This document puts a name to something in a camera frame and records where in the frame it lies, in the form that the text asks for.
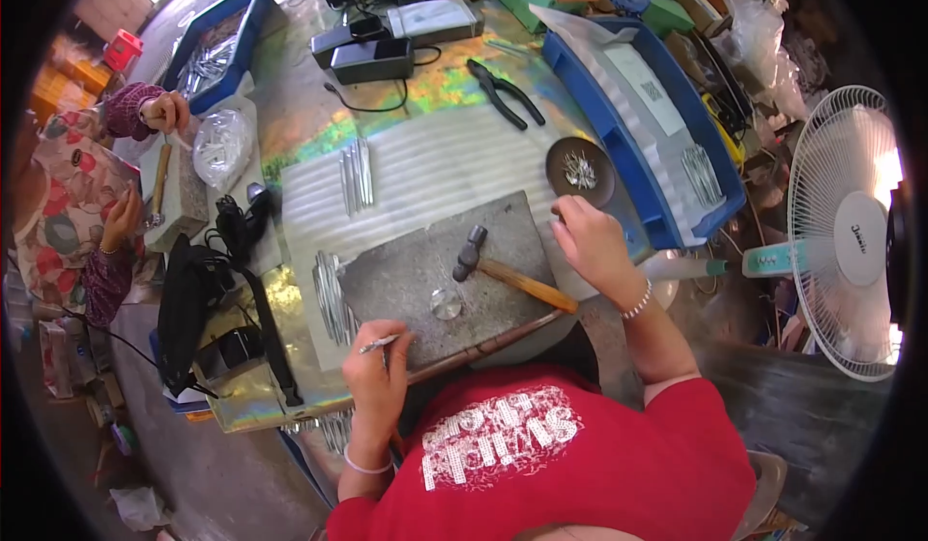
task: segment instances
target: pliers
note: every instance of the pliers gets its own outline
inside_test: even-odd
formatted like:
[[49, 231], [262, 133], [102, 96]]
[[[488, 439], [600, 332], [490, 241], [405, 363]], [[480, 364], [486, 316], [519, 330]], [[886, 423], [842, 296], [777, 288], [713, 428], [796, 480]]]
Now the pliers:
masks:
[[545, 117], [541, 115], [541, 112], [538, 111], [538, 108], [535, 107], [535, 104], [532, 104], [532, 100], [528, 99], [528, 96], [525, 95], [525, 92], [513, 84], [507, 82], [506, 80], [495, 77], [488, 69], [486, 69], [485, 66], [483, 66], [482, 63], [477, 60], [467, 60], [467, 69], [470, 71], [470, 74], [477, 79], [477, 82], [480, 83], [480, 87], [483, 92], [485, 92], [487, 97], [490, 98], [490, 104], [493, 104], [493, 106], [495, 106], [500, 114], [512, 122], [513, 126], [523, 131], [528, 128], [528, 124], [525, 123], [525, 120], [518, 117], [515, 112], [509, 109], [509, 106], [506, 106], [506, 103], [503, 102], [503, 99], [499, 97], [499, 94], [496, 93], [497, 89], [506, 90], [518, 98], [518, 100], [525, 106], [525, 109], [528, 110], [528, 113], [535, 119], [536, 122], [538, 122], [538, 125], [545, 125]]

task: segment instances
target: dark round dish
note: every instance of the dark round dish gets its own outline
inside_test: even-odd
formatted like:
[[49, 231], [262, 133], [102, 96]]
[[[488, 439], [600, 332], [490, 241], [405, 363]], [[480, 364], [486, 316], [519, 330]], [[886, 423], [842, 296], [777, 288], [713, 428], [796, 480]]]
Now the dark round dish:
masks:
[[[596, 179], [594, 187], [577, 187], [568, 180], [567, 165], [572, 155], [589, 162]], [[545, 161], [545, 175], [548, 176], [548, 184], [558, 197], [578, 195], [597, 209], [606, 206], [615, 192], [615, 168], [612, 161], [602, 148], [576, 136], [562, 138], [551, 146], [548, 159]]]

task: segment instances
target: white fan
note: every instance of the white fan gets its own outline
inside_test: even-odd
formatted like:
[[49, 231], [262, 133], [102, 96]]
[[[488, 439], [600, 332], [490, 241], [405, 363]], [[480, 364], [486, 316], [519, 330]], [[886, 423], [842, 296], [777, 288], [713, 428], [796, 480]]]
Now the white fan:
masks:
[[902, 179], [882, 95], [829, 94], [799, 136], [788, 199], [789, 242], [744, 254], [748, 277], [792, 273], [818, 346], [852, 378], [893, 373], [886, 216]]

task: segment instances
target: red t-shirt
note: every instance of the red t-shirt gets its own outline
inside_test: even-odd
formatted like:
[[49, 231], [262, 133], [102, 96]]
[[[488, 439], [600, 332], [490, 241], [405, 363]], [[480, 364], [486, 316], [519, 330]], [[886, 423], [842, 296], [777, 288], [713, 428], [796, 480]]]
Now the red t-shirt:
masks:
[[493, 368], [445, 389], [380, 501], [351, 498], [332, 541], [499, 539], [547, 524], [645, 541], [728, 541], [754, 471], [708, 380], [635, 412], [558, 366]]

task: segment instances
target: person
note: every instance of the person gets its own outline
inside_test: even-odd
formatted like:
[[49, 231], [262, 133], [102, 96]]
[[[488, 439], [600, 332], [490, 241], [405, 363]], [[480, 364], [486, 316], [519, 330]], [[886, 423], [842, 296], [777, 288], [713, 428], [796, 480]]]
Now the person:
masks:
[[144, 205], [138, 170], [98, 141], [183, 132], [188, 103], [177, 92], [131, 83], [98, 106], [51, 117], [43, 132], [26, 114], [9, 171], [19, 273], [39, 301], [107, 326], [141, 263], [135, 233]]
[[[365, 323], [342, 367], [355, 411], [332, 541], [731, 538], [756, 479], [719, 393], [632, 265], [619, 222], [579, 197], [552, 211], [570, 265], [622, 314], [644, 412], [551, 362], [471, 371], [425, 407], [394, 474], [388, 442], [414, 334]], [[391, 334], [387, 367], [382, 348], [359, 353]]]

